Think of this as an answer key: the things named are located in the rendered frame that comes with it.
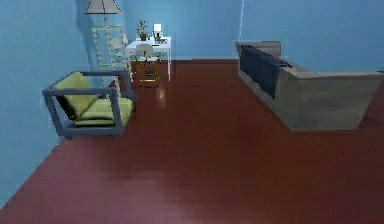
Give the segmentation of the white floor lamp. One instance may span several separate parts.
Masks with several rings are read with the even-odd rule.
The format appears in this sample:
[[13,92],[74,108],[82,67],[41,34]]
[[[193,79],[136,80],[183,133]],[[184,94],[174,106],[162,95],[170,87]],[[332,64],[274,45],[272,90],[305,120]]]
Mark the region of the white floor lamp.
[[102,15],[104,25],[108,25],[108,16],[122,14],[123,11],[117,5],[115,0],[88,0],[85,14]]

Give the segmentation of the small potted house plant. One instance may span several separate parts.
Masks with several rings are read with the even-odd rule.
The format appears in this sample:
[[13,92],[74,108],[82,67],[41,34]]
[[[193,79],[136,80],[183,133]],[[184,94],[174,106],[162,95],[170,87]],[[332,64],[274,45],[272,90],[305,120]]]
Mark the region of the small potted house plant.
[[139,35],[141,41],[147,40],[147,33],[145,31],[146,28],[146,22],[144,20],[140,20],[137,24],[137,34]]

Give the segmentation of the pale open shelf rack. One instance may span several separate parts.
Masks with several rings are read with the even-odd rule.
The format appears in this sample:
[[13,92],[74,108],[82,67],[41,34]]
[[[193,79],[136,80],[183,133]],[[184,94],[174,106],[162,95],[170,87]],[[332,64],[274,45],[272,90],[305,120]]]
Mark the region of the pale open shelf rack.
[[128,45],[121,25],[93,26],[92,36],[98,67],[101,71],[129,69]]

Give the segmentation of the white desk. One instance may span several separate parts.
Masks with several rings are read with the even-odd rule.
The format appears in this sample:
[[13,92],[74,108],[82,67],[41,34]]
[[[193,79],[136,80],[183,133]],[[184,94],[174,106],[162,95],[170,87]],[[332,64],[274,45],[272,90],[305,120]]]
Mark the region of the white desk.
[[168,80],[171,80],[171,64],[172,64],[172,38],[171,37],[161,37],[161,42],[156,41],[154,38],[150,38],[146,41],[141,41],[140,39],[134,40],[126,48],[125,52],[128,56],[132,56],[137,53],[137,46],[140,44],[150,45],[153,48],[154,53],[165,53],[167,60],[167,75]]

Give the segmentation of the white round-backed desk chair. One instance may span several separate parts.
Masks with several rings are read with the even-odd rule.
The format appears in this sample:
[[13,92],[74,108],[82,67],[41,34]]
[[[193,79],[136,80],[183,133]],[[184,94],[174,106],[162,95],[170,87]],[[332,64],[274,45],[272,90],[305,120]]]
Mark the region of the white round-backed desk chair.
[[133,56],[133,78],[140,87],[151,84],[159,86],[159,73],[153,68],[161,60],[154,53],[152,44],[138,44]]

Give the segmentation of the grey sofa with dark cushions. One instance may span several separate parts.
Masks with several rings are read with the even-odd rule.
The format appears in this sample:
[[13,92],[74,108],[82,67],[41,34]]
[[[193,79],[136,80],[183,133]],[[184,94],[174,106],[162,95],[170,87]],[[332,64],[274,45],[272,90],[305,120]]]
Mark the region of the grey sofa with dark cushions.
[[289,129],[353,130],[384,71],[311,72],[281,56],[279,41],[235,44],[238,76]]

